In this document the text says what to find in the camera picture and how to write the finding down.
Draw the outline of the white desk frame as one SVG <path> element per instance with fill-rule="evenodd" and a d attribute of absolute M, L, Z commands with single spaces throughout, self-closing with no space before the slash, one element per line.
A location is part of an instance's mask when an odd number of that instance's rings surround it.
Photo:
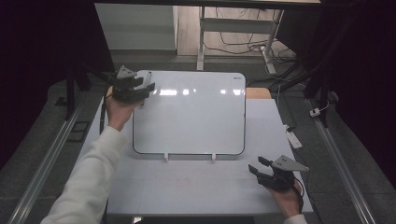
<path fill-rule="evenodd" d="M 204 70 L 205 61 L 205 32 L 219 32 L 231 34 L 261 34 L 268 35 L 264 47 L 259 47 L 263 57 L 265 68 L 270 75 L 276 74 L 273 60 L 270 57 L 272 44 L 276 38 L 276 32 L 281 21 L 283 11 L 281 9 L 273 10 L 274 17 L 271 20 L 252 20 L 252 19 L 230 19 L 230 18 L 213 18 L 205 15 L 205 7 L 199 7 L 199 47 L 197 53 L 196 67 L 199 71 Z"/>

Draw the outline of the white power strip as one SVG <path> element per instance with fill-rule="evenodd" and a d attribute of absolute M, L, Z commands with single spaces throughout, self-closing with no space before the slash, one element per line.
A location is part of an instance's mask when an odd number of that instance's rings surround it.
<path fill-rule="evenodd" d="M 303 146 L 302 143 L 300 142 L 300 140 L 297 138 L 297 136 L 292 131 L 292 128 L 289 127 L 288 125 L 285 125 L 285 134 L 286 134 L 286 137 L 289 140 L 289 143 L 293 149 L 298 149 Z"/>

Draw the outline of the black square floor plate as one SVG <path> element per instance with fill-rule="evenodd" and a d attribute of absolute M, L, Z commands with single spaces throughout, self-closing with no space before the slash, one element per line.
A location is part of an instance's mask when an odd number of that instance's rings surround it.
<path fill-rule="evenodd" d="M 67 142 L 82 143 L 89 131 L 90 123 L 88 121 L 76 121 L 70 131 Z"/>

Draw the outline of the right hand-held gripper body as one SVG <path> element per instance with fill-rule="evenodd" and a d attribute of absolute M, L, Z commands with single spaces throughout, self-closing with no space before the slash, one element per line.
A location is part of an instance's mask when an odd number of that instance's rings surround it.
<path fill-rule="evenodd" d="M 257 177 L 258 183 L 273 190 L 289 190 L 294 186 L 295 171 L 308 172 L 309 168 L 299 162 L 282 155 L 276 159 L 272 166 L 272 175 L 264 174 L 264 177 Z"/>

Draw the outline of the person's left hand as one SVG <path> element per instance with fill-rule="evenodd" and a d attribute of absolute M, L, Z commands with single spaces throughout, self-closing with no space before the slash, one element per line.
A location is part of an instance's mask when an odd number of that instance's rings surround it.
<path fill-rule="evenodd" d="M 108 96 L 106 98 L 108 126 L 120 132 L 126 122 L 131 118 L 134 110 L 142 104 L 143 101 L 125 104 L 114 99 L 112 95 Z"/>

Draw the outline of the white whiteboard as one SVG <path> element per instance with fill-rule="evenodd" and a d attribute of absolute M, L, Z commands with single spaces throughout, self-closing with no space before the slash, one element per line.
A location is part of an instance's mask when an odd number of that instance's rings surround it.
<path fill-rule="evenodd" d="M 239 155 L 245 149 L 246 78 L 240 73 L 141 70 L 155 89 L 133 113 L 140 154 Z"/>

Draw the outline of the person's right hand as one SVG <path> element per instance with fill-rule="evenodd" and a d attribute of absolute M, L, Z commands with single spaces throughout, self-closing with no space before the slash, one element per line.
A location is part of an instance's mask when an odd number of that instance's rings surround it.
<path fill-rule="evenodd" d="M 293 189 L 282 192 L 273 189 L 267 189 L 272 194 L 279 210 L 285 218 L 290 218 L 301 214 L 299 197 L 301 196 L 302 187 L 297 180 L 294 181 L 294 187 L 298 190 L 298 192 L 295 192 Z"/>

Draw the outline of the dark curtain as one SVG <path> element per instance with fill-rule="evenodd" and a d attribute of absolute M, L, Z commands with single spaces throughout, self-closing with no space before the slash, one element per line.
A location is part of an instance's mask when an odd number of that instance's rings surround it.
<path fill-rule="evenodd" d="M 330 89 L 338 114 L 396 188 L 396 0 L 361 1 L 332 56 Z M 277 38 L 311 69 L 344 17 L 339 10 L 286 10 Z"/>
<path fill-rule="evenodd" d="M 87 90 L 85 71 L 114 65 L 95 0 L 0 0 L 0 169 L 68 77 Z"/>

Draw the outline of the aluminium rail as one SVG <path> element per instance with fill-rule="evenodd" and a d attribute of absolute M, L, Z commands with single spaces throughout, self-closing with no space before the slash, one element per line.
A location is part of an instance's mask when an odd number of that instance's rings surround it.
<path fill-rule="evenodd" d="M 337 173 L 339 174 L 350 200 L 352 201 L 355 210 L 361 220 L 362 224 L 377 224 L 374 214 L 366 202 L 360 187 L 345 162 L 339 147 L 336 145 L 329 128 L 326 128 L 318 117 L 310 118 L 315 122 L 318 132 L 332 158 Z"/>
<path fill-rule="evenodd" d="M 33 206 L 37 200 L 40 191 L 43 189 L 50 171 L 53 168 L 65 142 L 67 136 L 70 134 L 76 120 L 84 107 L 88 93 L 84 91 L 76 101 L 75 110 L 70 115 L 69 119 L 63 123 L 60 131 L 57 133 L 55 139 L 52 141 L 49 149 L 47 150 L 43 160 L 40 162 L 35 171 L 30 183 L 28 184 L 25 192 L 22 194 L 17 206 L 15 207 L 7 224 L 24 224 L 28 218 Z"/>

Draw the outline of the white cabinet panel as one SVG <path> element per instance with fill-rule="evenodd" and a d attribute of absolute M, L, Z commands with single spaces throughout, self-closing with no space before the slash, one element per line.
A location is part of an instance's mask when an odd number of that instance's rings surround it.
<path fill-rule="evenodd" d="M 95 8 L 110 49 L 177 49 L 177 7 L 96 3 Z"/>

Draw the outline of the black metal stand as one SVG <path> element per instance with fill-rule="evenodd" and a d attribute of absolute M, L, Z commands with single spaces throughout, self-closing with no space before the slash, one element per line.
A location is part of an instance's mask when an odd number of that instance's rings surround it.
<path fill-rule="evenodd" d="M 92 88 L 89 74 L 107 82 L 110 76 L 115 74 L 115 71 L 99 71 L 98 69 L 94 69 L 93 66 L 88 63 L 73 64 L 67 70 L 65 76 L 66 96 L 59 99 L 56 103 L 56 105 L 66 106 L 65 120 L 70 120 L 73 113 L 77 110 L 75 86 L 78 86 L 81 91 L 89 91 Z"/>
<path fill-rule="evenodd" d="M 329 79 L 328 79 L 328 71 L 326 70 L 326 66 L 322 64 L 318 64 L 315 68 L 313 68 L 309 75 L 311 76 L 310 81 L 304 89 L 304 97 L 305 98 L 314 98 L 317 93 L 319 93 L 319 105 L 317 118 L 321 121 L 321 124 L 327 128 L 327 112 L 326 109 L 329 106 Z"/>

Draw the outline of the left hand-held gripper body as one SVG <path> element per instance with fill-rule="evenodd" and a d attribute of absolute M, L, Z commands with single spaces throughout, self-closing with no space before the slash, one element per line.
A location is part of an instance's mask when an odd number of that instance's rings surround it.
<path fill-rule="evenodd" d="M 145 100 L 145 93 L 134 85 L 137 73 L 126 68 L 120 68 L 113 82 L 113 98 L 121 102 L 139 102 Z"/>

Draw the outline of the white table cover sheet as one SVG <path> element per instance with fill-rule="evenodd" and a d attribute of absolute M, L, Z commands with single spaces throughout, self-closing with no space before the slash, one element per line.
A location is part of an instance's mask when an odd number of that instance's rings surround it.
<path fill-rule="evenodd" d="M 148 158 L 131 144 L 121 151 L 108 199 L 107 213 L 118 217 L 259 216 L 277 213 L 271 193 L 258 184 L 250 165 L 270 174 L 258 162 L 293 156 L 276 103 L 246 102 L 245 150 L 229 160 Z"/>

